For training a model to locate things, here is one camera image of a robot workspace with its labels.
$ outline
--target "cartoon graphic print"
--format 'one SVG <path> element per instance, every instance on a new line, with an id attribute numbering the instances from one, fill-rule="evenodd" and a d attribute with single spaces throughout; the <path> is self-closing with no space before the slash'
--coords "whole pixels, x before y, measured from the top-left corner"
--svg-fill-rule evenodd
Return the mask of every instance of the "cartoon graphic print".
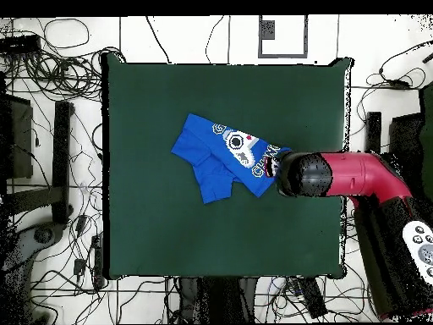
<path id="1" fill-rule="evenodd" d="M 226 141 L 228 150 L 234 157 L 246 168 L 252 168 L 255 165 L 255 159 L 251 147 L 257 143 L 258 138 L 248 135 L 242 131 L 228 129 L 222 134 Z"/>

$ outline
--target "button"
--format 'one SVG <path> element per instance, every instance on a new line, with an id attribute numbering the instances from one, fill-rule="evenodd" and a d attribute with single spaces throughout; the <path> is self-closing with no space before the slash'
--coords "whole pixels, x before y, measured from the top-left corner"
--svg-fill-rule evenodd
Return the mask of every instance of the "button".
<path id="1" fill-rule="evenodd" d="M 420 235 L 415 235 L 415 236 L 413 237 L 413 241 L 414 241 L 416 244 L 421 244 L 421 243 L 423 242 L 423 239 L 421 238 Z"/>

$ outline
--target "wire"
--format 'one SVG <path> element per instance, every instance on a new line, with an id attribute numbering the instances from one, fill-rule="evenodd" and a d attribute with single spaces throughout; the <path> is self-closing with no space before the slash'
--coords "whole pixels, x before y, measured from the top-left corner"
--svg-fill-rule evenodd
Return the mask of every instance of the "wire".
<path id="1" fill-rule="evenodd" d="M 118 324 L 120 324 L 121 320 L 122 320 L 122 309 L 124 306 L 126 306 L 128 303 L 130 303 L 132 300 L 134 300 L 135 296 L 137 296 L 137 294 L 140 292 L 140 289 L 143 285 L 145 284 L 162 284 L 165 283 L 165 279 L 160 281 L 160 282 L 154 282 L 151 280 L 147 280 L 145 282 L 141 282 L 141 284 L 139 285 L 139 287 L 137 288 L 137 290 L 135 291 L 134 295 L 128 299 L 127 301 L 125 301 L 119 308 L 119 317 L 118 317 Z"/>
<path id="2" fill-rule="evenodd" d="M 396 55 L 391 56 L 391 57 L 390 57 L 389 59 L 387 59 L 387 61 L 385 61 L 385 62 L 381 65 L 381 67 L 379 68 L 379 75 L 381 76 L 381 78 L 382 78 L 385 82 L 388 82 L 389 79 L 387 79 L 387 78 L 383 75 L 383 68 L 384 68 L 384 66 L 385 66 L 389 61 L 391 61 L 393 58 L 396 58 L 397 56 L 403 55 L 403 54 L 406 53 L 406 52 L 409 52 L 409 51 L 411 51 L 411 50 L 417 50 L 417 49 L 419 49 L 419 48 L 421 48 L 421 47 L 424 47 L 424 46 L 426 46 L 426 45 L 431 45 L 431 44 L 433 44 L 433 40 L 424 41 L 424 42 L 421 42 L 421 43 L 418 44 L 418 45 L 412 46 L 412 47 L 408 48 L 407 50 L 404 50 L 404 51 L 402 51 L 402 52 L 400 52 L 400 53 L 398 53 L 398 54 L 396 54 Z"/>
<path id="3" fill-rule="evenodd" d="M 216 24 L 213 25 L 213 27 L 212 27 L 212 31 L 211 31 L 211 34 L 209 35 L 209 39 L 207 39 L 207 44 L 206 44 L 206 48 L 205 48 L 205 54 L 206 54 L 207 61 L 209 61 L 209 63 L 211 63 L 211 60 L 209 59 L 209 56 L 207 56 L 207 47 L 209 46 L 209 41 L 211 41 L 211 37 L 212 37 L 213 31 L 215 30 L 215 28 L 217 27 L 217 25 L 222 21 L 222 19 L 224 19 L 224 16 L 226 16 L 226 15 L 223 15 L 223 16 L 218 20 L 218 22 L 217 22 Z"/>
<path id="4" fill-rule="evenodd" d="M 160 47 L 161 50 L 164 52 L 164 55 L 166 55 L 167 63 L 171 63 L 171 62 L 170 62 L 170 59 L 168 58 L 167 52 L 164 50 L 164 47 L 162 47 L 161 43 L 160 43 L 159 40 L 158 40 L 158 37 L 156 36 L 155 31 L 153 30 L 153 26 L 152 26 L 151 22 L 149 21 L 149 16 L 146 16 L 146 17 L 145 17 L 145 20 L 147 21 L 147 24 L 149 24 L 149 27 L 151 28 L 151 31 L 152 31 L 153 37 L 155 37 L 155 40 L 156 40 L 156 42 L 158 43 L 159 47 Z"/>
<path id="5" fill-rule="evenodd" d="M 91 144 L 98 149 L 99 151 L 102 151 L 102 148 L 98 147 L 95 143 L 95 132 L 97 129 L 99 129 L 102 126 L 102 123 L 98 124 L 94 129 L 93 132 L 91 133 Z"/>

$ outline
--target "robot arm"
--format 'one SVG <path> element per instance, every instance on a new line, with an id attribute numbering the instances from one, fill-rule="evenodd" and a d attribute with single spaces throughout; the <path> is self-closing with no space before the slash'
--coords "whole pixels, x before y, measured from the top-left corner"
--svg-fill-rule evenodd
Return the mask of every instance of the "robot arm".
<path id="1" fill-rule="evenodd" d="M 347 196 L 380 318 L 433 309 L 433 233 L 397 168 L 373 153 L 283 152 L 265 160 L 283 196 Z"/>

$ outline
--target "black bar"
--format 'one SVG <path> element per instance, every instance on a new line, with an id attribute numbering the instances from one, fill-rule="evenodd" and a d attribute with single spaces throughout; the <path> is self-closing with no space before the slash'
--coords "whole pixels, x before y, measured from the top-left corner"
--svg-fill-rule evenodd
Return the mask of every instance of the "black bar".
<path id="1" fill-rule="evenodd" d="M 23 190 L 8 195 L 11 215 L 33 211 L 43 206 L 53 206 L 55 203 L 63 201 L 63 192 L 62 187 L 51 187 L 43 190 Z"/>
<path id="2" fill-rule="evenodd" d="M 317 319 L 327 314 L 328 310 L 326 309 L 325 300 L 315 278 L 298 278 L 298 282 L 311 319 Z"/>
<path id="3" fill-rule="evenodd" d="M 365 119 L 365 151 L 381 153 L 381 124 L 379 112 L 368 112 Z"/>
<path id="4" fill-rule="evenodd" d="M 54 116 L 54 138 L 52 143 L 52 185 L 61 187 L 63 198 L 52 203 L 52 221 L 66 224 L 69 211 L 69 133 L 70 119 L 74 105 L 67 101 L 57 101 Z"/>

